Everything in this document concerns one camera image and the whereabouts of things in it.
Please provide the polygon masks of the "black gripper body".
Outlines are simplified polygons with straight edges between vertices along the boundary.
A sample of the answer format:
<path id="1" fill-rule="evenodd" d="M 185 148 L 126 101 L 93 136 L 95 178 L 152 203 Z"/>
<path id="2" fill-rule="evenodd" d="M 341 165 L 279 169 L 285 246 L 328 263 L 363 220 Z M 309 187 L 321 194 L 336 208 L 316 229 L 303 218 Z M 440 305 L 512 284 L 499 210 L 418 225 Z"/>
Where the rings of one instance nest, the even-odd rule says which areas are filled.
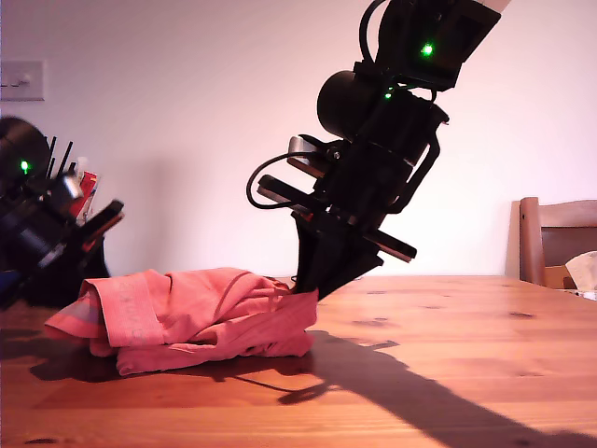
<path id="1" fill-rule="evenodd" d="M 315 178 L 307 193 L 263 171 L 277 161 Z M 257 193 L 269 199 L 257 208 L 289 208 L 310 217 L 328 214 L 348 227 L 351 241 L 366 239 L 379 251 L 404 261 L 417 250 L 380 231 L 388 214 L 394 212 L 396 196 L 407 184 L 412 167 L 396 154 L 379 147 L 353 147 L 346 140 L 322 142 L 292 139 L 288 151 L 257 167 Z"/>
<path id="2" fill-rule="evenodd" d="M 62 256 L 89 252 L 123 218 L 123 203 L 114 200 L 90 221 L 79 225 L 37 200 L 7 204 L 7 264 L 23 279 L 34 281 Z"/>

